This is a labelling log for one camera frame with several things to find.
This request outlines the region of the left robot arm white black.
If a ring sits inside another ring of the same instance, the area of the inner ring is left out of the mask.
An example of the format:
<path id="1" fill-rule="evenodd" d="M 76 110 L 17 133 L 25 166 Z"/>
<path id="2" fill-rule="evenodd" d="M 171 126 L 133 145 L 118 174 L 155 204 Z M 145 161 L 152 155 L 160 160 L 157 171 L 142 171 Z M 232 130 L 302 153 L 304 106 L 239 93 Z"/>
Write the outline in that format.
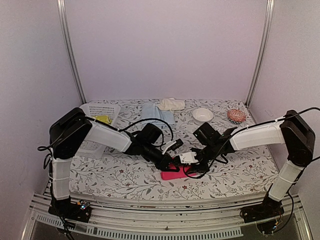
<path id="1" fill-rule="evenodd" d="M 80 201 L 72 203 L 69 189 L 70 167 L 73 157 L 83 142 L 109 147 L 128 156 L 141 156 L 163 172 L 179 172 L 180 168 L 164 148 L 164 143 L 156 146 L 163 131 L 145 119 L 146 125 L 138 131 L 129 128 L 117 129 L 94 117 L 87 116 L 76 107 L 56 121 L 49 129 L 49 144 L 39 146 L 39 152 L 47 151 L 43 168 L 48 169 L 51 202 L 48 212 L 58 216 L 62 222 L 75 220 L 87 223 L 91 207 Z"/>

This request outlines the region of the green crocodile pattern towel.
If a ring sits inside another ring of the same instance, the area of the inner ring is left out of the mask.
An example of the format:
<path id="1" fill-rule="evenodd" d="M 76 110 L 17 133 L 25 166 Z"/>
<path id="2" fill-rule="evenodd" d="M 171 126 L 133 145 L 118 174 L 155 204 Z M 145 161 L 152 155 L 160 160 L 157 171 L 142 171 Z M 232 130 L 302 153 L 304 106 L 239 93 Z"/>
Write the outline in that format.
<path id="1" fill-rule="evenodd" d="M 93 116 L 96 121 L 100 121 L 102 123 L 110 125 L 112 123 L 112 119 L 108 115 L 97 115 Z"/>

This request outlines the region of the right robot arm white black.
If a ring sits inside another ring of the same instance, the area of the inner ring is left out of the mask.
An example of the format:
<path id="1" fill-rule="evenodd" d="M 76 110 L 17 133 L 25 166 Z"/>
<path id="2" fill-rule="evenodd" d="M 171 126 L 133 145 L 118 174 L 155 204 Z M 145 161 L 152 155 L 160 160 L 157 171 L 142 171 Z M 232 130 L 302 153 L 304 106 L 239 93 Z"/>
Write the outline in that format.
<path id="1" fill-rule="evenodd" d="M 259 204 L 243 207 L 240 217 L 245 223 L 279 217 L 284 214 L 283 198 L 299 180 L 304 169 L 314 162 L 316 134 L 301 117 L 289 110 L 280 118 L 245 127 L 233 127 L 219 133 L 203 123 L 193 135 L 204 146 L 191 150 L 195 171 L 201 176 L 209 171 L 209 162 L 217 157 L 260 146 L 283 145 L 287 160 Z"/>

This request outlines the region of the pink towel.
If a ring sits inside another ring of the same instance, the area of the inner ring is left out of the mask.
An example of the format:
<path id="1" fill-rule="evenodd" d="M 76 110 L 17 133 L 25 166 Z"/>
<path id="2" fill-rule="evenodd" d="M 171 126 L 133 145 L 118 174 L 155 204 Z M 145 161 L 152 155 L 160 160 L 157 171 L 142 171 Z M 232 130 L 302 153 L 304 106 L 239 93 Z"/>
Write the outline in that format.
<path id="1" fill-rule="evenodd" d="M 183 172 L 183 169 L 185 171 L 189 170 L 191 168 L 190 165 L 178 165 L 179 171 L 162 171 L 160 173 L 160 177 L 164 181 L 169 181 L 169 180 L 175 180 L 175 179 L 182 179 L 186 178 L 187 176 Z"/>

